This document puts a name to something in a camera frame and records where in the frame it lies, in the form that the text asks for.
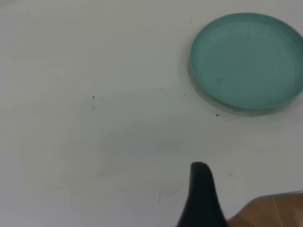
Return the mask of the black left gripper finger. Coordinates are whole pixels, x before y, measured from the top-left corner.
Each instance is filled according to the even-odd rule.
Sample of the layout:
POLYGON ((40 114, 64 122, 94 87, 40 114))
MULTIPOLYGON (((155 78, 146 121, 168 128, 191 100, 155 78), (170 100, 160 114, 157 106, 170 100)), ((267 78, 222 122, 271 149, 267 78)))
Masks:
POLYGON ((203 162, 191 164, 188 197, 177 226, 228 226, 218 200, 213 174, 203 162))

